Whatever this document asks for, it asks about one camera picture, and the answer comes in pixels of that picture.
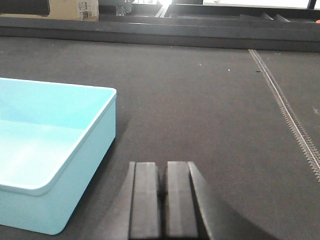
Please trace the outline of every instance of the cardboard box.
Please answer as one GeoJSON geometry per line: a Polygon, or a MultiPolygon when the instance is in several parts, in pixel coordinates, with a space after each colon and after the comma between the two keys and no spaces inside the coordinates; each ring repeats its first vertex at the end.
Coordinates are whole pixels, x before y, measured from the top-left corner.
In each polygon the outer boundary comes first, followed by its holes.
{"type": "Polygon", "coordinates": [[[26,14],[1,14],[0,17],[32,18],[32,19],[58,19],[98,21],[98,0],[49,0],[50,13],[48,16],[26,14]]]}

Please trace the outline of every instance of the metal strip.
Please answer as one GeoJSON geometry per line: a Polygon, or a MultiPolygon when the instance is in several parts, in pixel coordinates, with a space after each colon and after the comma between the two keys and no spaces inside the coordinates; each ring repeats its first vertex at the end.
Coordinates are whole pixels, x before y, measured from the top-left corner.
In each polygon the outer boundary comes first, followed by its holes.
{"type": "Polygon", "coordinates": [[[283,117],[285,118],[287,124],[289,125],[294,137],[296,138],[303,154],[308,160],[314,175],[320,182],[320,154],[314,145],[313,141],[309,137],[304,126],[297,117],[295,111],[292,109],[286,95],[282,91],[281,87],[278,84],[278,81],[273,76],[271,71],[268,69],[265,62],[262,60],[261,56],[256,50],[249,49],[249,52],[254,59],[255,63],[262,71],[264,79],[269,86],[276,103],[278,104],[283,117]]]}

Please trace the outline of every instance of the dark gray table surface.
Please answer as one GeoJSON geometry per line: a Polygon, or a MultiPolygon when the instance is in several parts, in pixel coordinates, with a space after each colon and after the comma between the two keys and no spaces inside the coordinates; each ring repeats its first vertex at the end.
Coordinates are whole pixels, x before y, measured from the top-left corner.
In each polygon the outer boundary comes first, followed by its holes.
{"type": "MultiPolygon", "coordinates": [[[[319,148],[319,53],[259,53],[319,148]]],[[[320,184],[257,70],[247,50],[0,37],[0,77],[117,89],[116,139],[66,228],[50,236],[0,225],[0,239],[92,239],[129,161],[160,172],[194,161],[265,231],[319,239],[320,184]]]]}

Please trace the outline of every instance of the black rubber pad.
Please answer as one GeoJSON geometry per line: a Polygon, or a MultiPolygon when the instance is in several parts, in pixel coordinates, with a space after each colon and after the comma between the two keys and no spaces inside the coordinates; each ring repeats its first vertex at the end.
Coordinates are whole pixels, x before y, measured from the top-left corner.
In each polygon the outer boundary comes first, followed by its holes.
{"type": "Polygon", "coordinates": [[[167,190],[166,235],[170,239],[196,239],[198,230],[187,162],[168,162],[167,190]]]}
{"type": "Polygon", "coordinates": [[[157,167],[154,162],[138,162],[135,167],[129,238],[159,239],[160,229],[157,167]]]}

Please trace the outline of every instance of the black frame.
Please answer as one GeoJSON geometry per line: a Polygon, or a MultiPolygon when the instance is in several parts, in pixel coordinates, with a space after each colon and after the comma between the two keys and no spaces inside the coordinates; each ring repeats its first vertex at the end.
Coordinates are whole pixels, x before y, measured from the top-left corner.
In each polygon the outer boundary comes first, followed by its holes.
{"type": "Polygon", "coordinates": [[[318,10],[135,4],[115,16],[113,7],[100,6],[99,22],[0,17],[0,36],[320,52],[318,10]]]}

